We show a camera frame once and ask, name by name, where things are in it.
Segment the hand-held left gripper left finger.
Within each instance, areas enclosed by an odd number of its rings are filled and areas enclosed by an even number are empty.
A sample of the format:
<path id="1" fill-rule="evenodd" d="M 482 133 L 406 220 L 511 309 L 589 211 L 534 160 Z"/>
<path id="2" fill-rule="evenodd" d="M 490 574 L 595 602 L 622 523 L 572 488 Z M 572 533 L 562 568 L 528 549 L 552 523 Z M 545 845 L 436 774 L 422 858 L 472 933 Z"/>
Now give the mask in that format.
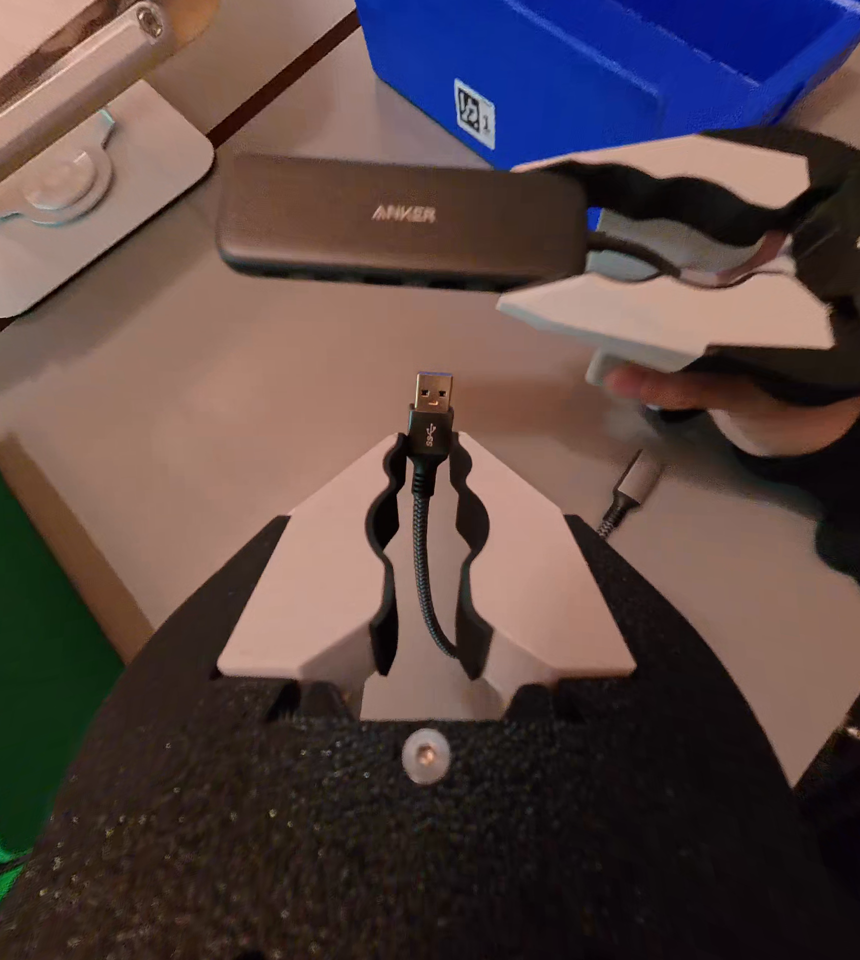
<path id="1" fill-rule="evenodd" d="M 406 438 L 391 434 L 281 516 L 281 534 L 216 666 L 234 679 L 332 686 L 359 717 L 399 645 L 395 571 Z"/>

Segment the green plastic bin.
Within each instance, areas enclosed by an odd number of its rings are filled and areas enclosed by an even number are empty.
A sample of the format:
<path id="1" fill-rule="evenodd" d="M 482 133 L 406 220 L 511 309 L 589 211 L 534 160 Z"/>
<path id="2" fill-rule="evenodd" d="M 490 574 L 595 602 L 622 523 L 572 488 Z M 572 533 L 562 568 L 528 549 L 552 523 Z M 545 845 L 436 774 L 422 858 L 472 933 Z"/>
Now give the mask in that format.
<path id="1" fill-rule="evenodd" d="M 122 671 L 0 472 L 0 903 Z"/>

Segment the person's right hand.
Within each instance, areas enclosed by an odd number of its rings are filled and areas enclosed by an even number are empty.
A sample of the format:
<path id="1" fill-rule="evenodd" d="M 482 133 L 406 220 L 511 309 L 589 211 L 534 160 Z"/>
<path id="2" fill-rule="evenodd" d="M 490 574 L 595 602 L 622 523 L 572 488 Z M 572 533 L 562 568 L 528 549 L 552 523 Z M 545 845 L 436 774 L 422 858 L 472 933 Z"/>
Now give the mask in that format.
<path id="1" fill-rule="evenodd" d="M 664 411 L 707 412 L 736 449 L 761 458 L 797 457 L 841 440 L 860 419 L 860 395 L 807 407 L 775 399 L 749 378 L 645 366 L 616 366 L 604 377 L 616 398 Z"/>

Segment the blue plastic bin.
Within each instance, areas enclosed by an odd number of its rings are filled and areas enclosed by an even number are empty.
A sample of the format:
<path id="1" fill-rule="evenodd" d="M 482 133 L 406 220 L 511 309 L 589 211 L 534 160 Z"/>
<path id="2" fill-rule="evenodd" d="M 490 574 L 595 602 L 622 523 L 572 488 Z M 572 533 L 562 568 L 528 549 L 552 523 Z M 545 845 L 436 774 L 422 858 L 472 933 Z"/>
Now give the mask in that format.
<path id="1" fill-rule="evenodd" d="M 360 1 L 371 67 L 498 169 L 769 126 L 860 43 L 851 1 Z"/>

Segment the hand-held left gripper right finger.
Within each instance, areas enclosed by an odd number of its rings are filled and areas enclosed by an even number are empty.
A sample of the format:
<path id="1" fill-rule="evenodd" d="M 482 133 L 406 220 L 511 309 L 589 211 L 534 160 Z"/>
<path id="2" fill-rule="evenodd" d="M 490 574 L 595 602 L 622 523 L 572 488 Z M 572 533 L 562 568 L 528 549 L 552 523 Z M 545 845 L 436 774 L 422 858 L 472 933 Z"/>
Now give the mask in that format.
<path id="1" fill-rule="evenodd" d="M 460 566 L 458 660 L 503 712 L 522 688 L 625 678 L 637 669 L 568 518 L 470 434 L 449 456 Z"/>

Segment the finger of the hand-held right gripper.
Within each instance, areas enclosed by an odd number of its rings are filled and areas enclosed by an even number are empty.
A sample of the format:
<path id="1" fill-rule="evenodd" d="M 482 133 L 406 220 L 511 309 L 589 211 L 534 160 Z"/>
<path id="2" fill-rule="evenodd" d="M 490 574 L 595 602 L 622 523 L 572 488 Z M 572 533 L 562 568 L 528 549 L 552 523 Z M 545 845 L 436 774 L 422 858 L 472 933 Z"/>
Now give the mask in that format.
<path id="1" fill-rule="evenodd" d="M 676 222 L 602 211 L 590 237 L 641 248 L 679 276 L 625 251 L 592 250 L 582 274 L 497 301 L 501 313 L 535 329 L 592 344 L 590 383 L 601 383 L 618 361 L 676 373 L 712 348 L 833 346 L 830 309 L 797 280 L 786 234 L 734 247 Z"/>
<path id="2" fill-rule="evenodd" d="M 576 151 L 510 170 L 568 177 L 590 209 L 680 224 L 735 248 L 791 234 L 821 202 L 802 155 L 703 134 Z"/>

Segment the dark grey usb hub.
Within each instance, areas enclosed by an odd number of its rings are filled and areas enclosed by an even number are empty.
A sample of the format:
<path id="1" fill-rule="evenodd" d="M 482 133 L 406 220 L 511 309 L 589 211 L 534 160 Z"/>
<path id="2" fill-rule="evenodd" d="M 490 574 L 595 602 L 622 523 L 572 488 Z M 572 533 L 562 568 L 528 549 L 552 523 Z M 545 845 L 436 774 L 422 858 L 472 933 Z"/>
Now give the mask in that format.
<path id="1" fill-rule="evenodd" d="M 257 277 L 501 294 L 580 275 L 589 233 L 556 174 L 241 153 L 216 246 Z"/>

